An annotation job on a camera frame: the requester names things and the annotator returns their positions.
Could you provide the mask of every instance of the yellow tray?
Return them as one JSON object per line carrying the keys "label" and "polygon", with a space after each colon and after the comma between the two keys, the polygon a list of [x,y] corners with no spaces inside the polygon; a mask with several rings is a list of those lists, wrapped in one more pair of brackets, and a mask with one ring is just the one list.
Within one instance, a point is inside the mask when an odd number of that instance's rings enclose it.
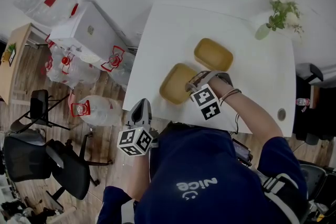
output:
{"label": "yellow tray", "polygon": [[217,42],[203,38],[194,50],[195,60],[210,70],[227,71],[233,55]]}
{"label": "yellow tray", "polygon": [[162,82],[160,95],[175,105],[182,104],[190,95],[185,91],[185,84],[196,74],[197,72],[189,66],[183,63],[176,64]]}

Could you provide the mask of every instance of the white vase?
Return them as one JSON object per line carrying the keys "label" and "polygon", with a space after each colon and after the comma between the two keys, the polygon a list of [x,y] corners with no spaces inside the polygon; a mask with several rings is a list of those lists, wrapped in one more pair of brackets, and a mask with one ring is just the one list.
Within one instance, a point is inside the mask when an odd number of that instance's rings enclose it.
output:
{"label": "white vase", "polygon": [[271,31],[271,28],[267,27],[267,24],[261,25],[258,30],[256,31],[256,34],[254,35],[256,39],[262,40],[265,37],[268,36],[269,32]]}

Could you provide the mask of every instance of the wrist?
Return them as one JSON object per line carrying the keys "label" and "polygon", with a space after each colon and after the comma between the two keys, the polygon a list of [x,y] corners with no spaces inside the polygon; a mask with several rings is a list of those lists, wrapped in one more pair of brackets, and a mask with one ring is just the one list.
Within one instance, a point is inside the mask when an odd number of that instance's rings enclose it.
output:
{"label": "wrist", "polygon": [[218,98],[221,98],[223,95],[225,95],[226,93],[228,93],[233,89],[233,87],[230,84],[224,82],[218,77],[210,79],[208,84]]}

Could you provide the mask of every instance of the person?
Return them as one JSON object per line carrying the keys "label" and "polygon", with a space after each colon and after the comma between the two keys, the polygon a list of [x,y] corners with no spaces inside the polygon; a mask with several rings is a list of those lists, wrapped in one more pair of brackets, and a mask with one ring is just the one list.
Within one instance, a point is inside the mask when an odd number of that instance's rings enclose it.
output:
{"label": "person", "polygon": [[[233,89],[216,77],[208,84],[218,98]],[[275,120],[240,92],[225,102],[263,145],[258,170],[268,177],[287,174],[306,199],[299,162]],[[158,140],[150,166],[148,155],[134,157],[125,192],[105,189],[98,224],[121,223],[121,205],[130,199],[138,201],[136,224],[290,223],[265,196],[258,175],[237,160],[228,132],[171,123]]]}

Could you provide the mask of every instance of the navy blue shirt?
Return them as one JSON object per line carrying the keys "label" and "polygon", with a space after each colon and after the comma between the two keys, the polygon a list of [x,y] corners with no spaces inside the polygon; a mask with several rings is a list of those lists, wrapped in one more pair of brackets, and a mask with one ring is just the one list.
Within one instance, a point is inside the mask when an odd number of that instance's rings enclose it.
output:
{"label": "navy blue shirt", "polygon": [[[167,133],[154,157],[155,175],[137,205],[135,223],[288,223],[265,197],[259,177],[237,160],[227,132],[191,128]],[[258,170],[269,177],[288,174],[306,197],[300,165],[284,138],[263,146]],[[130,198],[119,191],[120,197],[106,188],[99,224],[120,223],[111,212]]]}

